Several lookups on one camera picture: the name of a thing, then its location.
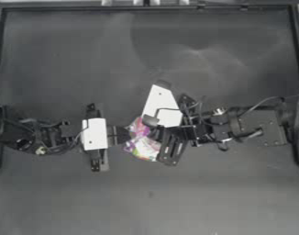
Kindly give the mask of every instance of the black cable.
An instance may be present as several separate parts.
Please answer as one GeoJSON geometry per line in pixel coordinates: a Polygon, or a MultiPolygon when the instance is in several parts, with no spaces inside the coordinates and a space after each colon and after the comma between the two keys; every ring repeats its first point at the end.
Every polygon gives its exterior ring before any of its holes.
{"type": "Polygon", "coordinates": [[[259,106],[261,106],[263,103],[273,100],[273,99],[280,99],[280,102],[284,102],[284,98],[280,96],[271,96],[264,98],[255,106],[252,106],[247,111],[244,111],[240,115],[237,115],[237,117],[241,117],[244,115],[247,115],[248,113],[251,113],[259,106]]]}
{"type": "Polygon", "coordinates": [[[296,139],[297,129],[299,129],[299,99],[296,102],[295,118],[293,118],[293,125],[292,125],[292,133],[293,133],[292,139],[293,139],[293,141],[297,141],[297,139],[296,139]]]}
{"type": "Polygon", "coordinates": [[[154,112],[154,118],[157,117],[157,113],[160,112],[160,110],[181,111],[178,108],[168,108],[168,107],[157,108],[154,112]]]}

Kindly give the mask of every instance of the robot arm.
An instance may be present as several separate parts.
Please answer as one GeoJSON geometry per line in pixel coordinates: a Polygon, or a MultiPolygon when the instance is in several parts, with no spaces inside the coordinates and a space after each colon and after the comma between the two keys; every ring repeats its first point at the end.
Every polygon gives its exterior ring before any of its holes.
{"type": "Polygon", "coordinates": [[[153,116],[142,115],[142,123],[150,128],[149,138],[161,144],[158,162],[174,166],[188,144],[200,147],[212,143],[221,151],[226,151],[230,141],[253,139],[263,147],[291,144],[299,165],[299,100],[296,108],[291,108],[285,98],[273,96],[251,107],[217,108],[201,112],[201,102],[181,95],[177,108],[182,117],[180,125],[173,127],[158,125],[157,113],[153,116]]]}
{"type": "Polygon", "coordinates": [[[106,149],[129,140],[124,128],[106,126],[101,110],[86,106],[82,123],[49,123],[22,118],[9,106],[0,106],[0,143],[16,151],[46,156],[70,151],[78,145],[89,157],[90,170],[106,171],[106,149]]]}

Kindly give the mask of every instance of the plastic bag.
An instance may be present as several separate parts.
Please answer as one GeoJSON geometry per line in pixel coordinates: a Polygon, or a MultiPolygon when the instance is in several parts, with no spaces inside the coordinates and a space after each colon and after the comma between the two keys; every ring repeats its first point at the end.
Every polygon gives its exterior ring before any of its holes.
{"type": "Polygon", "coordinates": [[[141,117],[134,119],[126,129],[133,133],[134,138],[126,142],[124,150],[134,157],[154,162],[160,149],[160,143],[146,138],[150,130],[141,123],[141,117]]]}

